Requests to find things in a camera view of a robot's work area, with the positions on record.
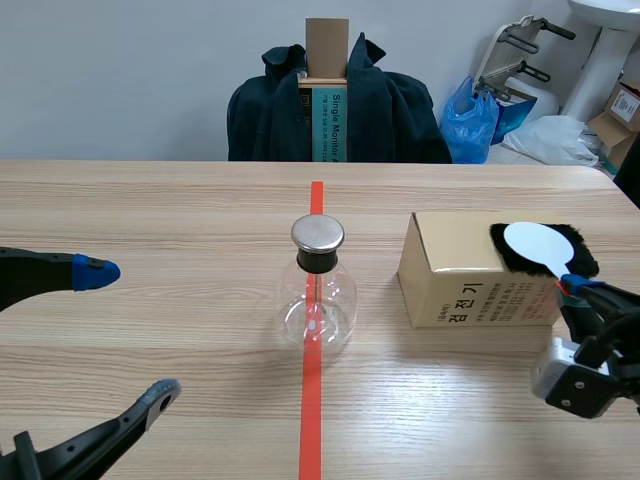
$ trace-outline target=white sink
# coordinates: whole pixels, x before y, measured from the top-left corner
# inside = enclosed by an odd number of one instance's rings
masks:
[[[569,0],[569,6],[589,23],[640,32],[640,0]]]
[[[562,113],[582,122],[602,112],[640,32],[640,0],[567,0],[602,27],[600,38]]]

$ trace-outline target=white pedestal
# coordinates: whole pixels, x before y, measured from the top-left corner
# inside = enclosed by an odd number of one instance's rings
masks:
[[[602,113],[637,38],[637,32],[602,29],[563,115],[586,122]]]

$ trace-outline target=robotic arm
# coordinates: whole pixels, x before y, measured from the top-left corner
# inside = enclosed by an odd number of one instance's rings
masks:
[[[640,296],[565,275],[559,299],[571,341],[552,339],[533,366],[534,395],[583,418],[619,397],[640,406]]]
[[[29,434],[22,432],[14,437],[15,451],[0,454],[0,480],[97,480],[178,395],[177,380],[161,380],[119,417],[44,452],[36,452]]]
[[[118,267],[107,260],[0,247],[0,312],[35,295],[102,288],[119,276]],[[97,480],[179,394],[177,380],[161,380],[119,417],[43,452],[36,452],[29,434],[22,432],[14,437],[13,452],[0,452],[0,480]]]

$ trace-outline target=red tape line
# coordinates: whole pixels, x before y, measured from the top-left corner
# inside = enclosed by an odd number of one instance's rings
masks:
[[[324,184],[311,183],[311,214],[324,213]],[[318,285],[318,298],[322,299],[322,286]],[[315,275],[307,277],[307,312],[302,363],[302,404],[300,409],[300,461],[299,480],[322,479],[322,337],[311,334],[310,325],[320,327],[322,312],[315,301]]]

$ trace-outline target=printed label on box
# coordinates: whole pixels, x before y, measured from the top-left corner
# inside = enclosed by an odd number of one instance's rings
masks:
[[[611,106],[611,111],[622,118],[625,122],[630,122],[636,111],[640,107],[640,100],[629,92],[620,90],[616,101]]]
[[[439,309],[439,323],[527,323],[547,319],[557,308],[554,286],[534,282],[464,283]]]
[[[315,88],[311,101],[313,161],[346,162],[347,91]]]

